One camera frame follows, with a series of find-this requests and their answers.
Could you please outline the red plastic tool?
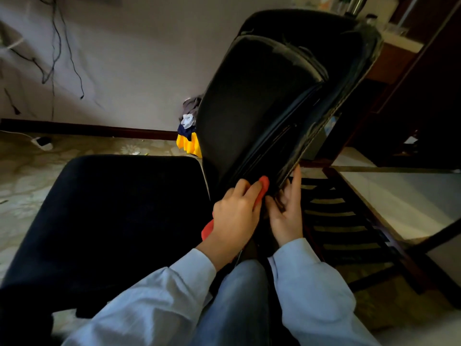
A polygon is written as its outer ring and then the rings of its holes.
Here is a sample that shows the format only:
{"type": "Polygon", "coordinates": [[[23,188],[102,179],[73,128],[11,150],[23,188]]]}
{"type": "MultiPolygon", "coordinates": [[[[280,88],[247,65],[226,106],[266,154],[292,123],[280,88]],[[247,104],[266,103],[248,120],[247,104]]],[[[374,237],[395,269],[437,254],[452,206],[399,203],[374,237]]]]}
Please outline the red plastic tool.
{"type": "MultiPolygon", "coordinates": [[[[261,176],[258,180],[261,183],[261,190],[258,193],[258,196],[255,200],[255,203],[253,205],[253,210],[257,207],[258,204],[262,202],[263,197],[267,193],[270,185],[269,178],[267,176],[261,176]]],[[[206,224],[206,226],[203,228],[201,232],[201,238],[202,240],[206,240],[206,238],[212,233],[214,228],[214,218],[206,224]]]]}

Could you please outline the person's leg in blue jeans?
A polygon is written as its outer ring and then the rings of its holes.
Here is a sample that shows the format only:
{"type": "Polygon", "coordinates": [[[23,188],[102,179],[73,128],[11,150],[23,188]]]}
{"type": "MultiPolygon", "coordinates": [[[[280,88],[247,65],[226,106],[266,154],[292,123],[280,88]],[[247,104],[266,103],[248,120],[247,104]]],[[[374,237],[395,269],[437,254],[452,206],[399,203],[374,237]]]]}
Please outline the person's leg in blue jeans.
{"type": "Polygon", "coordinates": [[[257,260],[239,263],[202,313],[188,346],[269,346],[269,284],[257,260]]]}

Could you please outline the white power adapter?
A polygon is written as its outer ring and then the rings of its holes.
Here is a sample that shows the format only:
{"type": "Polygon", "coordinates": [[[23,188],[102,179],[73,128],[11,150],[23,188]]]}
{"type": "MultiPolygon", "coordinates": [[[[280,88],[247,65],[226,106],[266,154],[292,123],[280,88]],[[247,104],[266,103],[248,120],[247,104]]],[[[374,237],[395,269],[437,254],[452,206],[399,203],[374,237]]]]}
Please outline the white power adapter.
{"type": "Polygon", "coordinates": [[[31,143],[38,147],[40,150],[46,152],[51,151],[54,148],[51,138],[45,136],[32,138],[31,143]]]}

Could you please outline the black padded chair seat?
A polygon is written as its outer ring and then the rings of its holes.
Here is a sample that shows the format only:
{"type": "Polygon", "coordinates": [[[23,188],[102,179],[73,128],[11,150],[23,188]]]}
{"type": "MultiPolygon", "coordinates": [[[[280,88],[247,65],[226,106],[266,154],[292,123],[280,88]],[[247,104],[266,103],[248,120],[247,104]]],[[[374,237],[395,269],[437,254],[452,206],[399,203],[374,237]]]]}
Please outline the black padded chair seat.
{"type": "Polygon", "coordinates": [[[187,156],[89,155],[51,187],[0,284],[0,346],[53,345],[55,312],[84,321],[201,241],[212,205],[187,156]]]}

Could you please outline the black suitcase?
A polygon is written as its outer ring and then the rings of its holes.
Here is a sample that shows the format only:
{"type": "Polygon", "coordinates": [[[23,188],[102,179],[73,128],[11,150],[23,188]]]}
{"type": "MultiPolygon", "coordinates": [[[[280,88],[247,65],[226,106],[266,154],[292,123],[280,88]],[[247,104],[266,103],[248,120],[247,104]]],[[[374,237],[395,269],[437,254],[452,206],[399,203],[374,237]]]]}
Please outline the black suitcase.
{"type": "Polygon", "coordinates": [[[252,14],[200,103],[197,137],[211,203],[265,175],[276,193],[377,60],[366,21],[312,9],[252,14]]]}

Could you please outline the yellow pleated cloth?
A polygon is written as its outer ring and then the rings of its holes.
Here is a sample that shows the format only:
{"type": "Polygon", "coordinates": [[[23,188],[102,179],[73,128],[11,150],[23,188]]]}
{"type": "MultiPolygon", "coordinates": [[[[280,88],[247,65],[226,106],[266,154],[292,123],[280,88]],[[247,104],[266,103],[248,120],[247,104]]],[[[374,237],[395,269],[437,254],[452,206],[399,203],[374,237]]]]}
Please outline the yellow pleated cloth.
{"type": "Polygon", "coordinates": [[[179,149],[183,149],[187,154],[195,155],[199,159],[202,159],[202,153],[199,145],[197,134],[193,132],[190,140],[186,136],[177,135],[176,145],[179,149]]]}

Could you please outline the metal flask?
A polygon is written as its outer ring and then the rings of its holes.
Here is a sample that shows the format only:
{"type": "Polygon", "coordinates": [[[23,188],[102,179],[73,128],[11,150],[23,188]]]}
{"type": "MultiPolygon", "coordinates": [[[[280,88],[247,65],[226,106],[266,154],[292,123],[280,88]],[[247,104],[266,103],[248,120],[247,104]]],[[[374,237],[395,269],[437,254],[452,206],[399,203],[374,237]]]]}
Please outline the metal flask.
{"type": "Polygon", "coordinates": [[[345,16],[356,18],[364,8],[367,0],[350,0],[345,11],[345,16]]]}

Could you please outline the dark wooden frame table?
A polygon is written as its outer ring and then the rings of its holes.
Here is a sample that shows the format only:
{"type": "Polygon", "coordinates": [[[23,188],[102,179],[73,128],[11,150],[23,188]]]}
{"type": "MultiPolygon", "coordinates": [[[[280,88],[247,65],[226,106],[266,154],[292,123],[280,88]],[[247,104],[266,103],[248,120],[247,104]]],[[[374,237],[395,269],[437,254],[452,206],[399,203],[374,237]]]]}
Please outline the dark wooden frame table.
{"type": "Polygon", "coordinates": [[[378,167],[351,147],[331,167],[461,309],[461,169],[378,167]]]}

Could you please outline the person's left forearm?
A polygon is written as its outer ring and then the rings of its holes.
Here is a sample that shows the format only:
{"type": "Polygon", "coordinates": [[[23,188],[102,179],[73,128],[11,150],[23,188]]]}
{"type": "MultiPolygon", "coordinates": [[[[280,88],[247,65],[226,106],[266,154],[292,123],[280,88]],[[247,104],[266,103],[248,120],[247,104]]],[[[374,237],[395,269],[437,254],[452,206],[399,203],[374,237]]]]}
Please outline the person's left forearm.
{"type": "Polygon", "coordinates": [[[219,269],[242,246],[209,236],[169,267],[120,293],[62,346],[185,346],[219,269]]]}

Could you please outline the person's right hand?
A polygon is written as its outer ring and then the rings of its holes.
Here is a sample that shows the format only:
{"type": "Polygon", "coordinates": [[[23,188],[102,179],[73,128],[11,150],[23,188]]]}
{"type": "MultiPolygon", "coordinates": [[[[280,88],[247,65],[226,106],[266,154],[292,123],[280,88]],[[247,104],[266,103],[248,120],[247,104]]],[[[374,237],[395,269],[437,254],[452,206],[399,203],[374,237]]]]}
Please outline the person's right hand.
{"type": "Polygon", "coordinates": [[[277,204],[281,212],[279,227],[271,227],[273,236],[281,248],[285,244],[303,238],[302,171],[299,165],[293,170],[292,181],[286,181],[279,194],[279,202],[266,196],[266,204],[277,204]]]}

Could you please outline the grey cloth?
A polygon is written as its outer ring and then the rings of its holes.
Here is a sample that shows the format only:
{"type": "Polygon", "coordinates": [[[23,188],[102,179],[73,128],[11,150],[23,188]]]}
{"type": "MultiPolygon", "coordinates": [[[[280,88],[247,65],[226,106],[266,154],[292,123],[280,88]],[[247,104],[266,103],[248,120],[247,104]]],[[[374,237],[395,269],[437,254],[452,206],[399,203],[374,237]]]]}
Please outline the grey cloth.
{"type": "Polygon", "coordinates": [[[184,115],[191,114],[195,119],[198,115],[199,105],[204,97],[204,94],[200,94],[195,97],[186,99],[182,104],[182,112],[179,116],[179,121],[181,122],[184,115]]]}

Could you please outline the navy blue cloth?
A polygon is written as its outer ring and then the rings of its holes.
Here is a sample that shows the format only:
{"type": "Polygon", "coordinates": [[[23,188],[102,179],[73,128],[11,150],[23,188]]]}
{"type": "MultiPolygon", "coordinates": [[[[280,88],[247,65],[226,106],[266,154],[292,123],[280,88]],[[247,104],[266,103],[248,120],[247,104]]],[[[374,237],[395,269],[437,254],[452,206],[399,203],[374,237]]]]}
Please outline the navy blue cloth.
{"type": "Polygon", "coordinates": [[[189,142],[192,141],[192,135],[193,133],[195,133],[195,131],[196,131],[195,125],[191,125],[190,127],[185,128],[184,125],[179,124],[178,129],[177,129],[178,135],[185,137],[189,142]]]}

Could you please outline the dark wooden slatted chair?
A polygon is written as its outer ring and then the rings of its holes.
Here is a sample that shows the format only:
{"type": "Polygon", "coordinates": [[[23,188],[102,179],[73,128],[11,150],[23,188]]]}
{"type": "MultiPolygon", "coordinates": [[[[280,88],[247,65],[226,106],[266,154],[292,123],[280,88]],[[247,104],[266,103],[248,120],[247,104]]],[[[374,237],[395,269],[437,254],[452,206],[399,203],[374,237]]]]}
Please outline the dark wooden slatted chair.
{"type": "Polygon", "coordinates": [[[385,265],[350,282],[353,292],[396,276],[402,276],[418,294],[435,290],[435,284],[340,173],[333,168],[321,173],[323,178],[302,179],[303,232],[318,257],[333,267],[385,265]]]}

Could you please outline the person's right forearm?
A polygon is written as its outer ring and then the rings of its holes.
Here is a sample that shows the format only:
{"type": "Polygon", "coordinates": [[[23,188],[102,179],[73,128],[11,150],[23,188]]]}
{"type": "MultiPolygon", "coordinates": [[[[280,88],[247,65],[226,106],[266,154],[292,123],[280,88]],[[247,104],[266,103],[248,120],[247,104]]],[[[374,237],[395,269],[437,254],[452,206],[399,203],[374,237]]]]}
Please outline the person's right forearm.
{"type": "Polygon", "coordinates": [[[301,346],[381,346],[356,317],[354,294],[336,269],[305,238],[268,258],[282,324],[301,346]]]}

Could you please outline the brown wooden desk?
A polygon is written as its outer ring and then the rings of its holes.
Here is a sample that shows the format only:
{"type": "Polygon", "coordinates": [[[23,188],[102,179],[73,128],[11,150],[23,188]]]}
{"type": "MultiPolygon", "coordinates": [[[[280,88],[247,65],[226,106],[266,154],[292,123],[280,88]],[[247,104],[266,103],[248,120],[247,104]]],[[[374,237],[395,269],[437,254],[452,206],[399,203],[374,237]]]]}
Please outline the brown wooden desk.
{"type": "Polygon", "coordinates": [[[392,85],[417,57],[424,44],[386,30],[379,32],[383,48],[365,78],[392,85]]]}

